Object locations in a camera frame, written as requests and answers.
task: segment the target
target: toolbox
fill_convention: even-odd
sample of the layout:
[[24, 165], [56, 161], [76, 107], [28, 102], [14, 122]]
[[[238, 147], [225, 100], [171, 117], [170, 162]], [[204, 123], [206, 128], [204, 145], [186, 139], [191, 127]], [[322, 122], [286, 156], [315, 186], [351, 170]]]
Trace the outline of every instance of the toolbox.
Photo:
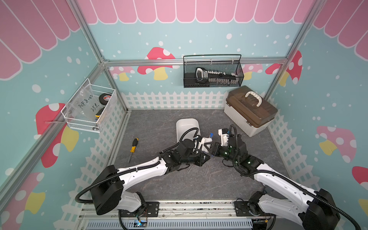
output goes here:
[[242, 86], [229, 92], [224, 112], [251, 137], [268, 126], [277, 109], [249, 87]]

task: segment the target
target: mounting plate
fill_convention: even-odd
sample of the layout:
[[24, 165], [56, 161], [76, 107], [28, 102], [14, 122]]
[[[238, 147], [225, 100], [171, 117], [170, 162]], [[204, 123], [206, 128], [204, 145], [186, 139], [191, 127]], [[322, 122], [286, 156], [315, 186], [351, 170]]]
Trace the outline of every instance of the mounting plate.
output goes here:
[[[147, 203], [147, 217], [158, 217], [160, 202], [146, 202]], [[121, 217], [135, 217], [134, 214], [127, 210], [122, 210]]]

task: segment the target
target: pink scallop pattern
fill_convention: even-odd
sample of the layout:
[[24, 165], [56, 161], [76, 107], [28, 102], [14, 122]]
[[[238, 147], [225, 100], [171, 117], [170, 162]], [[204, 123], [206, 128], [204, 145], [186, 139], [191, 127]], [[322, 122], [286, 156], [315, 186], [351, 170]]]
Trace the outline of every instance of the pink scallop pattern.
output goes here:
[[189, 23], [197, 20], [208, 23], [215, 19], [220, 23], [235, 20], [238, 23], [254, 21], [267, 23], [287, 23], [293, 20], [300, 24], [304, 21], [314, 0], [112, 0], [115, 12], [111, 9], [111, 0], [92, 0], [99, 9], [88, 0], [78, 0], [88, 23], [95, 24], [106, 18], [118, 17], [122, 23]]
[[368, 1], [327, 0], [314, 26], [345, 48], [353, 48], [355, 54], [368, 61]]
[[70, 30], [78, 31], [79, 24], [66, 0], [0, 1], [0, 80], [15, 77], [22, 63], [37, 61]]

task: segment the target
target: white toolbox base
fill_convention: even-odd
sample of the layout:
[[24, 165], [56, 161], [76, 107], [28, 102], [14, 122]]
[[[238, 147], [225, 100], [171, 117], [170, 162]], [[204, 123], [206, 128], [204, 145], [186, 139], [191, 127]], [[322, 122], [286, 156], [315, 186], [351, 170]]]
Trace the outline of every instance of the white toolbox base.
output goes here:
[[243, 130], [250, 137], [264, 130], [271, 122], [269, 121], [266, 124], [262, 125], [261, 127], [255, 128], [251, 126], [247, 122], [247, 120], [242, 115], [240, 115], [240, 113], [238, 113], [233, 107], [229, 106], [228, 104], [225, 104], [224, 112], [226, 115], [228, 115], [230, 119], [233, 120], [233, 122], [235, 122], [235, 124], [237, 124], [241, 128], [241, 130]]

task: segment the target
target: mushroom wall decal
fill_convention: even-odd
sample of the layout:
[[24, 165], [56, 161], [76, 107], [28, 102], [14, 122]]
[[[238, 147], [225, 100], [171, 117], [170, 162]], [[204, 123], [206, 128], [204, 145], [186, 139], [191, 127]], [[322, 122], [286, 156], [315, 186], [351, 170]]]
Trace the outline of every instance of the mushroom wall decal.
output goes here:
[[252, 78], [252, 72], [261, 73], [263, 67], [261, 64], [244, 64], [241, 66], [244, 73], [244, 80], [250, 80]]
[[126, 73], [135, 73], [134, 69], [130, 66], [112, 66], [109, 68], [109, 70], [114, 79], [117, 79], [117, 76], [119, 76], [120, 81], [129, 81], [129, 77]]
[[[273, 64], [266, 69], [266, 74], [275, 74], [277, 73], [279, 68], [280, 64]], [[286, 80], [289, 76], [291, 77], [293, 83], [297, 84], [300, 79], [302, 68], [303, 68], [303, 59], [301, 52], [298, 50], [294, 58], [292, 59], [291, 63], [289, 64], [288, 68], [282, 75], [279, 84], [285, 87]]]
[[316, 137], [323, 137], [325, 142], [321, 142], [319, 146], [326, 155], [331, 155], [333, 151], [339, 149], [343, 160], [346, 163], [351, 162], [357, 151], [357, 142], [354, 134], [347, 129], [335, 128], [328, 126], [318, 126]]
[[[148, 53], [145, 59], [175, 59], [174, 55], [172, 55], [169, 51], [161, 48], [161, 47], [154, 47]], [[166, 80], [168, 78], [165, 68], [174, 68], [178, 69], [179, 66], [139, 66], [138, 73], [140, 74], [148, 74], [152, 71], [155, 72], [154, 79], [159, 80]]]
[[363, 188], [368, 190], [368, 169], [360, 166], [353, 167], [351, 173], [353, 174], [354, 179], [361, 185]]
[[[35, 139], [40, 137], [46, 128], [50, 125], [50, 122], [55, 119], [59, 114], [64, 104], [55, 103], [42, 107], [36, 114], [36, 126], [37, 135]], [[69, 152], [71, 152], [78, 142], [79, 133], [70, 129], [66, 124], [61, 131], [56, 135], [55, 139], [51, 142], [50, 146], [46, 149], [45, 153], [41, 157], [42, 165], [45, 168], [53, 166], [59, 156], [60, 145], [64, 144]]]
[[8, 206], [1, 213], [2, 230], [18, 230], [22, 225], [26, 210], [29, 210], [32, 214], [36, 214], [40, 210], [46, 194], [44, 192], [34, 193], [32, 191], [43, 179], [44, 175], [44, 173], [31, 173], [25, 179]]

